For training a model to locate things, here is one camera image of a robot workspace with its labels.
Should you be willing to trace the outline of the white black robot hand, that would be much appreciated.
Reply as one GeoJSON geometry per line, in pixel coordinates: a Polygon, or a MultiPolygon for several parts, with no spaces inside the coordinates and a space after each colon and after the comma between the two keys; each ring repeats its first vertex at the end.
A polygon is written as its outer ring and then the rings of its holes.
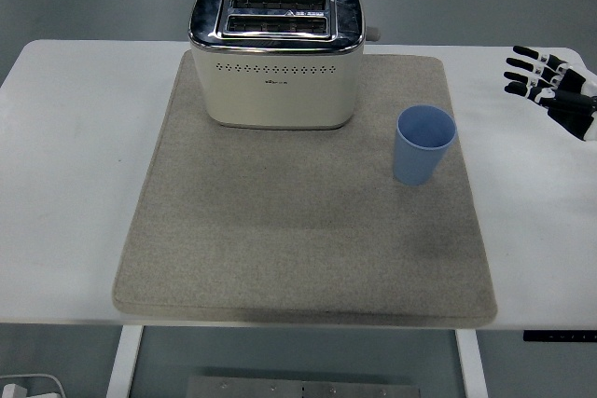
{"type": "Polygon", "coordinates": [[[596,74],[553,54],[515,46],[506,63],[505,92],[547,110],[548,116],[578,140],[596,140],[596,74]]]}

